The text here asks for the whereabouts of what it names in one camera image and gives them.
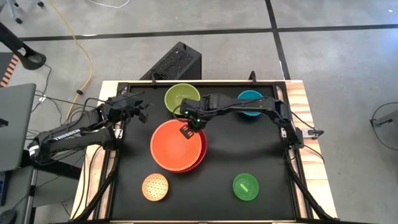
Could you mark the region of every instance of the black floor line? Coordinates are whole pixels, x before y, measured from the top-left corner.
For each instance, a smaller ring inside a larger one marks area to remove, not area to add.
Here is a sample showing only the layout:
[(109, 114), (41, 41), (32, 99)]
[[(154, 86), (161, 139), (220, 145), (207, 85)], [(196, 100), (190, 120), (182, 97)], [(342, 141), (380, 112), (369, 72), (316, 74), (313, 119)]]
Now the black floor line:
[(278, 28), (278, 32), (313, 32), (338, 30), (371, 30), (371, 29), (398, 29), (398, 24), (360, 25), (360, 26), (326, 26), (326, 27), (288, 27)]
[[(76, 35), (78, 40), (94, 39), (116, 39), (132, 37), (168, 37), (180, 35), (212, 35), (212, 34), (256, 34), (272, 32), (271, 28), (244, 28), (244, 29), (211, 29), (211, 30), (183, 30), (165, 32), (142, 32), (125, 34), (98, 34), (98, 35)], [(49, 40), (73, 40), (72, 36), (51, 36), (51, 37), (21, 37), (21, 41), (49, 41)]]
[(282, 67), (282, 73), (286, 80), (290, 80), (289, 69), (287, 68), (284, 48), (282, 46), (282, 41), (280, 41), (278, 26), (276, 24), (274, 10), (272, 10), (271, 0), (266, 0), (266, 4), (267, 4), (269, 20), (271, 22), (272, 34), (274, 35), (276, 50), (279, 57), (280, 66)]

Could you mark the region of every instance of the red bowl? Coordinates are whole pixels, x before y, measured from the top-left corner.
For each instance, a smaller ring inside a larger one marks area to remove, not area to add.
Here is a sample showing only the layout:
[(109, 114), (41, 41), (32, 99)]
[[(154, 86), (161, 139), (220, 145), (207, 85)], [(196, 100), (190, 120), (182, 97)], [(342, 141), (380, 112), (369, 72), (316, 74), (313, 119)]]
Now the red bowl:
[(200, 140), (201, 140), (201, 152), (200, 152), (198, 160), (192, 166), (186, 168), (185, 170), (175, 171), (175, 172), (181, 173), (181, 172), (191, 171), (191, 170), (193, 170), (193, 168), (195, 168), (196, 166), (198, 166), (202, 162), (203, 158), (205, 158), (206, 151), (207, 151), (206, 134), (205, 134), (205, 132), (203, 130), (200, 130), (199, 131), (199, 136), (200, 136)]

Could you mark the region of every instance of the small green bowl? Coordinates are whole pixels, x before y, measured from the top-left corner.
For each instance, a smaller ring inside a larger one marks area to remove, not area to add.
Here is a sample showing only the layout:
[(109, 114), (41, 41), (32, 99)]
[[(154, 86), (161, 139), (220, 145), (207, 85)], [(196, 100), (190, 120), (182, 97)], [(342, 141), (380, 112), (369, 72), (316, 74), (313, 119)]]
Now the small green bowl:
[[(180, 106), (182, 99), (200, 100), (199, 91), (193, 86), (186, 83), (179, 83), (171, 86), (164, 95), (164, 104), (166, 108), (173, 113), (173, 110)], [(175, 114), (181, 115), (180, 110), (176, 110)]]
[(235, 195), (244, 201), (250, 201), (257, 197), (259, 193), (259, 183), (250, 174), (239, 174), (235, 177), (233, 185)]

